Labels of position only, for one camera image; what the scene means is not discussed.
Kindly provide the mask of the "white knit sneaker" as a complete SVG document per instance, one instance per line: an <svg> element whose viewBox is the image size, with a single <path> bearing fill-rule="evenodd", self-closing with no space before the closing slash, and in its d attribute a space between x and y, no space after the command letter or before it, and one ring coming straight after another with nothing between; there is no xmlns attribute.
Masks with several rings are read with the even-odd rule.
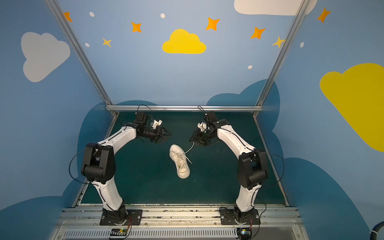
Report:
<svg viewBox="0 0 384 240"><path fill-rule="evenodd" d="M181 179L188 178L190 176L189 159L184 150L178 145L171 145L170 158L175 163L178 177Z"/></svg>

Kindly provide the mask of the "white shoelace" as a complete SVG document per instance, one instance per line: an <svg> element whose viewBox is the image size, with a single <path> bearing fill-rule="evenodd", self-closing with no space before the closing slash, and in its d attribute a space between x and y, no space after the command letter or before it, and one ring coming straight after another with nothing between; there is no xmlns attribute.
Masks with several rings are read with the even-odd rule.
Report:
<svg viewBox="0 0 384 240"><path fill-rule="evenodd" d="M193 163L191 162L191 160L188 158L187 153L189 153L189 152L193 149L194 145L195 145L195 143L193 143L192 146L191 146L186 152L184 152L184 153L178 153L177 155L178 155L179 157L184 157L190 164L193 164Z"/></svg>

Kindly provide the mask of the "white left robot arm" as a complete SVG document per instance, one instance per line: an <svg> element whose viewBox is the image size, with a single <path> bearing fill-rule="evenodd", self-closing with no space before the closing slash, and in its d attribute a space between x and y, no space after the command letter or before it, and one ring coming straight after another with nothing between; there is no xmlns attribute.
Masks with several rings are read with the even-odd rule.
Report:
<svg viewBox="0 0 384 240"><path fill-rule="evenodd" d="M95 187L103 202L101 226L133 225L115 183L115 155L127 143L139 137L147 138L151 143L162 143L172 135L162 126L161 120L149 123L151 118L144 112L138 112L132 123L124 124L110 137L86 145L81 174Z"/></svg>

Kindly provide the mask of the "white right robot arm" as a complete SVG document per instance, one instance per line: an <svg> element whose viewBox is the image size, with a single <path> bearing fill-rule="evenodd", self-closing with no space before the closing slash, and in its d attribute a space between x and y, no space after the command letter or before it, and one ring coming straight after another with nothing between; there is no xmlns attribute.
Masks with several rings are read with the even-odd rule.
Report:
<svg viewBox="0 0 384 240"><path fill-rule="evenodd" d="M266 153L258 151L248 144L225 120L219 120L215 112L205 112L204 121L198 123L190 142L208 146L211 139L217 137L224 142L238 158L237 179L241 185L240 192L230 214L229 224L259 223L260 217L254 208L254 202L263 182L268 178L268 158Z"/></svg>

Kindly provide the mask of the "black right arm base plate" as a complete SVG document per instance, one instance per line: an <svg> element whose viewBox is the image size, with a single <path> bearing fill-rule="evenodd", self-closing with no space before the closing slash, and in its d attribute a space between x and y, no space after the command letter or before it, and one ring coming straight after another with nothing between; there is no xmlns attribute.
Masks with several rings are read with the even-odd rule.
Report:
<svg viewBox="0 0 384 240"><path fill-rule="evenodd" d="M241 212L239 209L220 208L219 213L222 225L259 225L261 223L256 209Z"/></svg>

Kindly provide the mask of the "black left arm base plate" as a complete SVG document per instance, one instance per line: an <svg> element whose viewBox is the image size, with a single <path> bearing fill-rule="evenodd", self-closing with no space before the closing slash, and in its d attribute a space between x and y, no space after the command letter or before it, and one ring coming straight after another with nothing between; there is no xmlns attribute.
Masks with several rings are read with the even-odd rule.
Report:
<svg viewBox="0 0 384 240"><path fill-rule="evenodd" d="M107 211L103 209L100 226L138 226L142 219L142 210Z"/></svg>

